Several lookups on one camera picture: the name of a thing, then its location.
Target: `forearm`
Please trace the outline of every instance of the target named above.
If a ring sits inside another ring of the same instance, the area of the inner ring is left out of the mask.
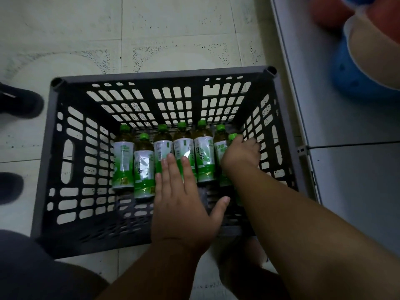
[[[98,300],[189,299],[199,259],[173,240],[152,244]]]
[[[293,293],[299,292],[300,286],[300,293],[317,292],[316,286],[350,274],[358,283],[368,282],[373,276],[368,277],[360,265],[371,266],[377,255],[388,273],[398,274],[396,257],[337,215],[255,167],[241,164],[238,168],[241,170],[227,172],[228,177],[260,243],[288,288],[294,287]],[[341,288],[346,287],[336,286],[339,294]]]

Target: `green bottle cap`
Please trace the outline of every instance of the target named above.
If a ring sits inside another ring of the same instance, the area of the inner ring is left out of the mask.
[[[130,131],[130,127],[126,124],[121,124],[120,131]]]
[[[197,122],[197,126],[206,126],[206,125],[207,125],[207,123],[206,123],[205,120],[199,120],[199,121]]]
[[[228,136],[229,141],[233,141],[233,139],[237,136],[237,134],[230,134]]]
[[[218,124],[218,125],[217,125],[217,130],[225,130],[225,125],[223,125],[223,124]]]
[[[160,124],[158,126],[158,130],[159,131],[167,131],[168,130],[168,126],[166,124]]]
[[[139,139],[149,139],[150,137],[149,137],[149,134],[146,134],[146,133],[142,133],[142,134],[140,134],[140,136],[139,136]]]
[[[182,121],[182,122],[178,122],[178,127],[186,127],[186,122]]]

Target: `hand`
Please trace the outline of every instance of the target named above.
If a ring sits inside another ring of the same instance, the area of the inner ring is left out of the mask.
[[[257,167],[260,163],[260,144],[255,138],[243,142],[243,136],[237,135],[224,153],[221,167],[228,175],[237,171],[239,164],[249,164]]]
[[[217,236],[229,197],[219,199],[210,216],[197,190],[190,162],[181,158],[184,183],[173,154],[161,161],[163,174],[156,175],[156,196],[151,228],[153,243],[179,242],[202,255]]]

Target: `bottle label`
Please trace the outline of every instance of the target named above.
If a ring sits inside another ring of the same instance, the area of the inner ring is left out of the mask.
[[[194,140],[194,147],[196,150],[198,181],[214,180],[215,160],[212,137],[203,136],[196,138]]]
[[[183,138],[177,139],[174,141],[174,150],[175,150],[175,158],[176,163],[179,168],[179,172],[183,179],[183,167],[180,161],[181,157],[185,156],[189,159],[190,166],[192,167],[192,171],[194,174],[194,178],[197,181],[197,173],[196,166],[194,165],[194,146],[193,139]]]
[[[135,198],[151,197],[155,194],[154,151],[135,151]]]
[[[221,160],[227,148],[226,140],[215,142],[214,143],[215,154],[217,156],[217,164],[221,167]],[[219,176],[220,186],[228,186],[232,185],[232,182],[228,179],[226,174],[222,171]]]
[[[114,143],[114,175],[113,188],[134,186],[132,142],[120,141]]]
[[[169,153],[173,153],[174,145],[172,141],[161,140],[154,143],[154,153],[156,155],[156,173],[160,173],[161,160],[165,159]]]

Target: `black shoe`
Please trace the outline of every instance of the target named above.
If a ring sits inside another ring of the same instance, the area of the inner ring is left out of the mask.
[[[0,83],[0,112],[31,119],[40,115],[43,107],[43,98],[34,91]]]
[[[0,173],[0,204],[16,200],[24,189],[24,180],[14,173]]]

